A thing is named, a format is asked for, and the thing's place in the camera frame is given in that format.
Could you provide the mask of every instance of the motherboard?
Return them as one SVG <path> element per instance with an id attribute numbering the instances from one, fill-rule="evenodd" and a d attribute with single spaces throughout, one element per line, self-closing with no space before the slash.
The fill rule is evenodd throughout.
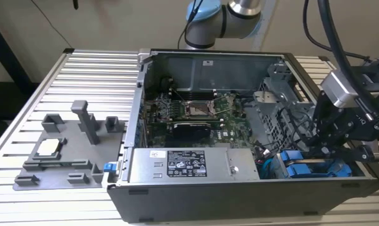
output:
<path id="1" fill-rule="evenodd" d="M 147 146 L 253 147 L 242 105 L 244 98 L 234 91 L 162 93 L 146 101 Z"/>

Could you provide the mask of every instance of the black cable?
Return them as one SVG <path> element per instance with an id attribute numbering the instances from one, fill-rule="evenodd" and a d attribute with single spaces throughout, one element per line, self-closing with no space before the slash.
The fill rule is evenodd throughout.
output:
<path id="1" fill-rule="evenodd" d="M 254 101 L 254 99 L 250 97 L 250 98 L 245 98 L 240 103 L 241 103 L 241 106 L 244 107 L 244 105 L 249 102 Z"/>
<path id="2" fill-rule="evenodd" d="M 297 113 L 303 114 L 303 115 L 307 117 L 307 120 L 308 120 L 308 129 L 312 130 L 315 123 L 313 123 L 312 118 L 309 117 L 309 114 L 308 114 L 307 112 L 303 112 L 303 111 L 293 111 L 293 112 L 297 112 Z"/>
<path id="3" fill-rule="evenodd" d="M 324 50 L 332 52 L 332 49 L 331 47 L 323 45 L 321 43 L 319 43 L 315 38 L 311 36 L 311 33 L 309 33 L 309 30 L 308 30 L 308 25 L 307 25 L 307 10 L 308 10 L 308 3 L 309 3 L 309 0 L 305 0 L 304 2 L 304 8 L 303 8 L 303 27 L 304 27 L 304 33 L 305 33 L 305 36 L 308 38 L 308 40 L 316 45 L 319 46 L 320 48 L 323 48 Z M 363 59 L 366 62 L 371 63 L 372 60 L 370 59 L 370 56 L 364 56 L 364 55 L 360 55 L 360 54 L 356 54 L 356 53 L 351 53 L 351 52 L 345 52 L 345 55 L 349 56 L 349 57 L 355 57 L 355 58 L 359 58 L 359 59 Z"/>
<path id="4" fill-rule="evenodd" d="M 254 93 L 254 89 L 250 89 L 249 91 L 244 92 L 244 93 L 237 93 L 237 96 L 240 98 L 246 98 L 249 94 Z"/>
<path id="5" fill-rule="evenodd" d="M 182 33 L 180 35 L 180 38 L 178 38 L 177 49 L 180 49 L 180 42 L 181 42 L 182 36 L 186 36 L 189 24 L 192 23 L 192 21 L 196 18 L 196 15 L 198 13 L 198 9 L 201 7 L 202 2 L 204 2 L 204 0 L 201 0 L 198 6 L 196 8 L 197 0 L 194 0 L 194 4 L 192 5 L 192 10 L 190 10 L 190 14 L 189 14 L 189 20 L 188 20 L 188 22 L 185 24 L 184 31 L 182 31 Z"/>
<path id="6" fill-rule="evenodd" d="M 32 4 L 36 6 L 38 10 L 40 11 L 40 13 L 43 14 L 46 20 L 48 21 L 50 26 L 52 27 L 52 29 L 56 31 L 56 33 L 59 34 L 59 36 L 63 38 L 64 42 L 69 44 L 70 48 L 73 48 L 70 42 L 67 41 L 67 39 L 64 38 L 64 36 L 59 33 L 59 31 L 56 30 L 56 28 L 54 27 L 48 17 L 46 16 L 43 10 L 40 9 L 40 7 L 38 6 L 38 4 L 34 2 L 34 0 L 31 0 Z"/>
<path id="7" fill-rule="evenodd" d="M 308 124 L 311 123 L 311 120 L 309 119 L 305 119 L 303 122 L 299 123 L 297 127 L 300 127 L 304 123 Z M 299 139 L 297 141 L 295 141 L 295 135 L 296 135 L 296 130 L 293 131 L 293 134 L 292 134 L 292 137 L 291 137 L 291 141 L 292 141 L 292 145 L 301 151 L 301 152 L 305 152 L 305 150 L 303 150 L 303 148 L 299 146 L 299 142 L 301 141 L 301 139 Z"/>
<path id="8" fill-rule="evenodd" d="M 340 70 L 343 72 L 343 75 L 345 76 L 354 90 L 358 92 L 359 98 L 356 98 L 356 104 L 362 108 L 366 114 L 374 114 L 374 117 L 379 116 L 379 102 L 372 97 L 370 92 L 364 89 L 363 84 L 360 83 L 358 77 L 354 74 L 351 64 L 348 62 L 335 24 L 332 19 L 332 13 L 331 13 L 331 6 L 328 0 L 319 0 L 319 11 L 323 21 L 323 26 L 328 38 L 328 42 L 332 48 L 332 52 L 340 67 Z"/>
<path id="9" fill-rule="evenodd" d="M 272 143 L 268 143 L 268 144 L 265 144 L 265 145 L 260 145 L 261 147 L 265 147 L 265 146 L 268 146 L 268 145 L 273 145 L 273 144 L 276 144 L 279 141 L 273 141 Z"/>
<path id="10" fill-rule="evenodd" d="M 74 9 L 78 10 L 78 8 L 79 8 L 79 2 L 78 2 L 78 0 L 73 0 L 73 2 L 74 2 Z"/>
<path id="11" fill-rule="evenodd" d="M 292 124 L 293 129 L 295 129 L 295 131 L 293 131 L 293 133 L 292 133 L 292 135 L 291 135 L 291 145 L 293 145 L 296 148 L 299 148 L 300 151 L 304 151 L 303 148 L 301 148 L 301 147 L 297 145 L 297 143 L 295 142 L 293 137 L 295 137 L 295 134 L 297 133 L 297 135 L 299 135 L 300 139 L 303 140 L 303 142 L 304 142 L 304 143 L 307 142 L 307 137 L 305 137 L 305 135 L 301 133 L 299 127 L 300 127 L 300 125 L 303 125 L 303 124 L 304 124 L 305 122 L 308 122 L 308 121 L 309 121 L 309 123 L 312 123 L 311 118 L 305 119 L 299 125 L 296 125 L 296 122 L 295 122 L 296 117 L 293 116 L 291 110 L 289 110 L 287 107 L 283 107 L 283 108 L 277 111 L 277 118 L 276 118 L 276 120 L 277 120 L 279 128 L 280 128 L 280 131 L 281 131 L 284 137 L 285 137 L 285 131 L 284 131 L 285 125 L 284 125 L 284 123 L 283 123 L 283 121 L 281 121 L 281 119 L 280 119 L 280 118 L 281 118 L 281 113 L 283 113 L 284 110 L 287 110 L 287 113 L 288 113 L 288 116 L 289 116 L 289 121 L 291 121 L 291 124 Z"/>

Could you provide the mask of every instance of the blue latch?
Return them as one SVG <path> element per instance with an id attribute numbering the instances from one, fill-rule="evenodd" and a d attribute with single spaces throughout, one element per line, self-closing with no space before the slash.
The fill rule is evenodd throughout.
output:
<path id="1" fill-rule="evenodd" d="M 287 170 L 292 178 L 308 178 L 312 174 L 307 164 L 293 164 L 287 167 Z"/>
<path id="2" fill-rule="evenodd" d="M 280 153 L 280 157 L 283 161 L 287 162 L 289 160 L 300 160 L 304 159 L 301 152 L 299 150 L 287 150 Z"/>
<path id="3" fill-rule="evenodd" d="M 336 159 L 329 166 L 328 174 L 333 174 L 339 178 L 352 176 L 352 169 L 341 159 Z"/>
<path id="4" fill-rule="evenodd" d="M 109 173 L 117 172 L 117 164 L 115 163 L 106 163 L 103 167 L 103 171 Z"/>

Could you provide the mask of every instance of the aluminum extrusion table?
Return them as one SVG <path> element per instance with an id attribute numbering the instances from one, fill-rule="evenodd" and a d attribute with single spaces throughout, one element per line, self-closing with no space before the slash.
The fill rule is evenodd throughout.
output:
<path id="1" fill-rule="evenodd" d="M 335 68 L 315 56 L 296 59 L 316 84 Z M 70 112 L 71 103 L 86 99 L 87 110 L 97 119 L 113 115 L 129 121 L 137 73 L 137 52 L 75 50 L 63 53 L 0 138 L 0 226 L 127 225 L 105 188 L 16 192 L 12 184 L 40 136 L 40 121 L 47 113 L 77 120 Z M 348 200 L 319 217 L 170 222 L 169 225 L 379 226 L 379 191 L 367 198 Z"/>

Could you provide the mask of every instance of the cable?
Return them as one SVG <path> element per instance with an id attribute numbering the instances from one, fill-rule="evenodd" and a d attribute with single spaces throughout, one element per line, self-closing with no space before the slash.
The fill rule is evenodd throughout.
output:
<path id="1" fill-rule="evenodd" d="M 273 141 L 272 143 L 268 143 L 268 144 L 265 144 L 265 145 L 260 145 L 261 147 L 265 147 L 265 146 L 268 146 L 268 145 L 273 145 L 273 144 L 276 144 L 279 141 Z"/>
<path id="2" fill-rule="evenodd" d="M 268 165 L 267 179 L 269 179 L 271 176 L 271 167 L 272 167 L 272 162 Z"/>
<path id="3" fill-rule="evenodd" d="M 296 125 L 296 122 L 295 122 L 295 116 L 293 116 L 293 114 L 292 114 L 292 112 L 291 112 L 291 110 L 288 109 L 288 108 L 284 108 L 285 110 L 287 110 L 287 112 L 288 112 L 288 115 L 289 115 L 289 121 L 291 121 L 291 124 L 292 124 L 292 126 L 293 126 L 293 128 L 295 128 L 295 131 L 297 132 L 297 135 L 300 136 L 300 139 L 303 140 L 303 142 L 307 142 L 307 138 L 305 138 L 305 135 L 300 132 L 300 130 L 299 130 L 299 126 Z"/>
<path id="4" fill-rule="evenodd" d="M 309 117 L 309 115 L 308 115 L 308 113 L 307 113 L 307 112 L 303 112 L 303 111 L 293 111 L 293 112 L 297 112 L 297 113 L 300 113 L 300 114 L 305 115 L 305 116 L 307 116 L 307 118 L 309 118 L 309 119 L 311 119 L 311 117 Z"/>
<path id="5" fill-rule="evenodd" d="M 304 123 L 308 124 L 311 123 L 311 120 L 309 119 L 305 119 L 301 123 L 299 123 L 297 127 L 300 127 Z M 299 142 L 301 141 L 301 139 L 299 139 L 297 141 L 295 141 L 295 135 L 296 135 L 296 130 L 293 131 L 293 134 L 292 134 L 292 137 L 291 137 L 291 141 L 292 141 L 292 145 L 301 151 L 301 152 L 305 152 L 305 150 L 303 150 L 303 148 L 299 146 Z"/>
<path id="6" fill-rule="evenodd" d="M 252 93 L 254 93 L 253 89 L 250 89 L 249 91 L 244 92 L 242 94 L 238 93 L 237 96 L 238 96 L 238 98 L 246 98 L 248 97 L 246 95 L 249 95 Z"/>
<path id="7" fill-rule="evenodd" d="M 311 33 L 309 33 L 309 30 L 308 30 L 308 25 L 307 25 L 307 10 L 308 10 L 308 3 L 309 3 L 309 0 L 305 0 L 304 2 L 304 8 L 303 8 L 303 27 L 304 27 L 304 33 L 305 33 L 305 36 L 308 38 L 308 40 L 316 45 L 319 46 L 320 48 L 323 48 L 324 50 L 332 52 L 332 49 L 331 47 L 323 45 L 321 43 L 319 43 L 315 38 L 311 36 Z M 355 58 L 359 58 L 359 59 L 363 59 L 366 62 L 371 63 L 372 60 L 370 59 L 370 56 L 364 56 L 364 55 L 360 55 L 360 54 L 356 54 L 356 53 L 351 53 L 351 52 L 345 52 L 345 55 L 349 56 L 349 57 L 355 57 Z"/>
<path id="8" fill-rule="evenodd" d="M 40 11 L 40 13 L 43 14 L 46 20 L 48 21 L 50 26 L 52 27 L 52 29 L 56 31 L 56 33 L 59 34 L 59 36 L 63 38 L 64 42 L 69 44 L 70 48 L 73 48 L 70 42 L 67 41 L 67 39 L 64 38 L 64 36 L 59 33 L 59 31 L 56 30 L 56 28 L 54 27 L 48 17 L 46 16 L 43 10 L 40 9 L 40 7 L 38 6 L 38 4 L 34 2 L 34 0 L 31 0 L 32 4 L 36 6 L 38 10 Z"/>
<path id="9" fill-rule="evenodd" d="M 284 132 L 284 123 L 283 123 L 283 121 L 281 121 L 281 119 L 280 119 L 280 117 L 281 117 L 281 113 L 283 113 L 283 111 L 284 111 L 284 107 L 277 111 L 277 116 L 276 116 L 276 120 L 277 120 L 277 123 L 279 123 L 279 129 L 280 129 L 280 131 L 281 131 L 281 133 L 283 133 L 283 143 L 276 147 L 279 150 L 280 150 L 280 148 L 284 146 L 284 143 L 285 143 L 285 132 Z"/>
<path id="10" fill-rule="evenodd" d="M 359 97 L 356 98 L 356 104 L 362 108 L 366 114 L 375 114 L 374 117 L 379 116 L 379 102 L 372 97 L 371 93 L 364 89 L 363 84 L 360 83 L 358 77 L 354 74 L 351 64 L 348 62 L 336 28 L 335 23 L 332 19 L 332 13 L 331 13 L 331 6 L 328 0 L 319 0 L 319 11 L 323 21 L 323 26 L 328 38 L 328 42 L 332 48 L 332 52 L 340 67 L 340 70 L 343 72 L 343 75 L 345 76 L 354 90 L 358 92 Z"/>
<path id="11" fill-rule="evenodd" d="M 200 7 L 201 7 L 202 2 L 204 2 L 204 0 L 201 0 L 200 5 L 198 5 L 197 8 L 196 8 L 197 0 L 194 0 L 194 4 L 192 5 L 192 10 L 190 10 L 190 14 L 189 14 L 189 20 L 188 20 L 188 22 L 186 22 L 186 24 L 185 24 L 184 31 L 182 31 L 182 33 L 181 33 L 181 35 L 180 35 L 180 38 L 178 38 L 177 49 L 180 49 L 180 42 L 181 42 L 182 36 L 186 37 L 189 24 L 192 23 L 192 21 L 193 21 L 194 18 L 196 18 L 196 15 L 197 15 L 197 13 L 198 13 L 198 9 L 200 9 Z"/>
<path id="12" fill-rule="evenodd" d="M 268 160 L 264 162 L 264 164 L 263 164 L 263 169 L 261 169 L 261 171 L 263 171 L 263 173 L 261 173 L 263 178 L 269 177 L 269 172 L 267 171 L 267 167 L 271 167 L 272 160 L 273 160 L 272 158 L 268 159 Z"/>

